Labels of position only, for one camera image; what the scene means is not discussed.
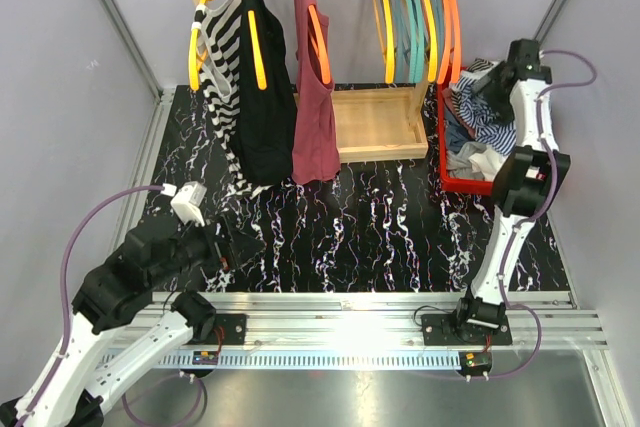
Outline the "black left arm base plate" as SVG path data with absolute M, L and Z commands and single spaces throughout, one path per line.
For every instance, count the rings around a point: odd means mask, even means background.
M 247 333 L 248 316 L 239 313 L 218 313 L 214 329 L 197 345 L 217 345 L 221 340 L 224 346 L 242 346 Z

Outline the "orange hanger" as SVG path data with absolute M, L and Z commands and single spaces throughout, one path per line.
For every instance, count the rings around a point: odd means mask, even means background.
M 319 64 L 321 81 L 323 84 L 328 85 L 332 80 L 332 76 L 327 43 L 322 32 L 316 6 L 314 4 L 310 4 L 307 11 L 308 18 L 311 21 L 310 40 L 312 46 L 314 47 L 314 51 L 316 53 L 317 61 Z

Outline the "maroon tank top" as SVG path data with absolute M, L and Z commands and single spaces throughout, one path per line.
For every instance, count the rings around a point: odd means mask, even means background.
M 329 181 L 340 170 L 336 141 L 336 122 L 332 92 L 334 83 L 325 85 L 311 44 L 308 6 L 316 0 L 294 0 L 298 74 L 297 117 L 293 147 L 293 180 L 305 185 L 311 181 Z

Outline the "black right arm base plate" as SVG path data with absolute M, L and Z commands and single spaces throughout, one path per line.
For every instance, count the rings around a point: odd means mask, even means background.
M 423 314 L 420 316 L 423 342 L 428 346 L 509 346 L 513 343 L 509 325 L 506 329 L 490 329 L 476 324 L 458 326 L 452 314 Z

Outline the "blue white striped tank top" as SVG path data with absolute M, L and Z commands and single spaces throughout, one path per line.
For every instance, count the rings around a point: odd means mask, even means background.
M 516 146 L 515 123 L 503 123 L 487 101 L 472 92 L 480 75 L 463 70 L 457 82 L 451 82 L 451 100 L 457 117 L 469 127 L 473 138 L 488 145 L 502 156 L 508 156 Z

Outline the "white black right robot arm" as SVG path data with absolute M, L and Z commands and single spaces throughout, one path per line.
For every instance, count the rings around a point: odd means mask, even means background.
M 554 138 L 551 85 L 551 69 L 541 63 L 539 43 L 520 39 L 472 87 L 499 120 L 514 123 L 516 139 L 493 181 L 494 225 L 482 265 L 451 314 L 451 331 L 465 344 L 481 344 L 508 327 L 507 291 L 520 251 L 571 164 Z

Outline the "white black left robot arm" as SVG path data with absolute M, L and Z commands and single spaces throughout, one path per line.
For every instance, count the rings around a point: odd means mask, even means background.
M 230 225 L 225 216 L 186 232 L 171 216 L 129 230 L 104 263 L 86 274 L 59 346 L 27 393 L 2 404 L 2 425 L 102 425 L 115 401 L 168 352 L 222 341 L 227 332 L 212 303 L 185 290 L 143 336 L 101 365 L 112 342 L 152 302 L 154 291 L 202 266 L 228 273 L 263 248 L 263 241 Z

